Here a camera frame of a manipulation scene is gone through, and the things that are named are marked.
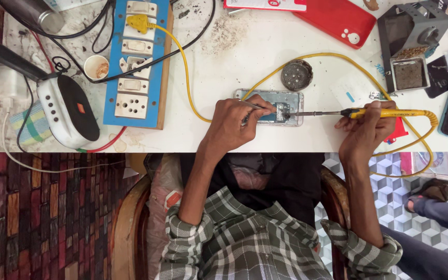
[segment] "dirty table surface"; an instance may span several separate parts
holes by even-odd
[[[361,0],[354,3],[368,10]],[[396,3],[405,1],[389,1],[379,4],[379,9],[370,11],[376,18]],[[197,110],[205,118],[211,118],[217,100],[230,98],[239,88],[250,88],[285,62],[305,54],[319,52],[335,52],[344,54],[368,70],[382,85],[386,87],[384,77],[379,68],[383,64],[379,44],[378,28],[375,26],[362,48],[354,50],[337,41],[319,29],[303,22],[290,12],[247,10],[229,16],[222,8],[222,2],[216,2],[215,17],[202,38],[186,50],[189,63],[190,86],[193,101]],[[63,34],[75,33],[84,28],[84,24],[92,22],[99,14],[104,1],[80,6],[62,12],[66,19]],[[191,41],[208,20],[212,2],[210,0],[180,0],[174,9],[173,34],[185,44]],[[93,53],[91,43],[101,24],[85,36],[64,40],[64,45],[80,63]],[[42,69],[49,71],[49,66],[31,34],[20,35],[24,28],[11,16],[5,18],[3,42],[11,50],[22,55]],[[108,40],[110,23],[97,43],[97,48]],[[41,37],[50,57],[65,56],[50,40]],[[448,31],[440,41],[440,47],[428,59],[429,62],[448,50]],[[109,57],[109,49],[102,53]],[[209,124],[201,121],[191,111],[188,102],[184,65],[181,55],[170,59],[169,84],[163,130],[128,128],[121,138],[106,152],[195,152],[200,140],[205,135]],[[369,93],[376,86],[363,73],[347,62],[334,57],[317,57],[307,59],[313,67],[314,79],[302,90],[305,96],[304,111],[339,111],[344,109],[340,103],[341,96],[351,92],[358,96],[358,105],[370,102]],[[93,112],[101,129],[98,141],[84,147],[95,149],[103,146],[121,129],[119,126],[103,125],[103,106],[106,84],[92,85],[72,65],[69,70],[72,76],[85,90]],[[35,84],[31,83],[35,94]],[[278,74],[258,87],[263,90],[286,90],[281,84]],[[424,109],[442,115],[448,93],[435,99],[427,97],[424,90],[405,92],[394,100],[402,109]],[[25,110],[30,104],[16,102],[12,114]],[[4,110],[0,108],[0,133]],[[334,124],[338,116],[304,117],[300,127],[284,127],[259,125],[255,140],[245,144],[239,152],[331,152],[338,151],[346,133],[335,130]],[[414,127],[424,134],[430,128],[425,117],[409,118]],[[12,128],[6,132],[6,144],[10,151],[19,151],[16,147],[16,134]],[[378,150],[393,150],[414,141],[416,137],[409,135],[400,137],[388,145],[383,143]],[[433,151],[448,151],[448,137],[434,131],[426,139]],[[53,137],[42,143],[26,147],[31,152],[70,152]],[[424,151],[422,144],[414,145],[408,151]],[[3,151],[0,135],[0,151]]]

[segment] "plaid shirt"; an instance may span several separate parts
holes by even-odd
[[[182,222],[178,211],[171,207],[165,219],[169,243],[156,279],[333,279],[314,251],[316,230],[278,202],[254,211],[224,187],[207,198],[200,225]],[[321,225],[349,259],[350,278],[398,278],[389,272],[402,255],[394,239],[383,235],[379,249],[337,223]]]

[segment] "man's left hand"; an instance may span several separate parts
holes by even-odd
[[[217,162],[230,150],[234,150],[255,138],[258,119],[276,112],[276,107],[265,101],[258,94],[248,102],[260,105],[265,109],[254,110],[239,101],[239,98],[219,100],[215,105],[214,118],[207,134],[198,150]],[[248,121],[242,125],[243,119],[250,113]]]

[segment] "geometric cube pattern floor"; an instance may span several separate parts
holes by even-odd
[[[326,161],[323,163],[328,169],[345,180],[343,167],[338,153],[327,152]],[[373,172],[389,175],[402,175],[400,171],[400,154],[372,157],[369,168]],[[413,238],[424,242],[434,248],[448,252],[448,229],[441,227],[435,220],[421,217],[418,214],[408,213],[403,206],[409,196],[419,191],[429,178],[387,178],[379,175],[371,175],[371,187],[373,189],[374,204],[378,212],[380,224],[390,229],[404,232]],[[315,208],[316,228],[319,234],[321,250],[320,256],[329,271],[332,271],[331,242],[326,232],[320,226],[321,219],[327,219],[326,211],[319,204]],[[410,279],[398,267],[393,267],[393,272],[402,279]]]

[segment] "red phone case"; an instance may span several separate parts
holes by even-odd
[[[376,17],[348,0],[307,0],[307,11],[293,12],[354,49],[359,49],[376,23]]]

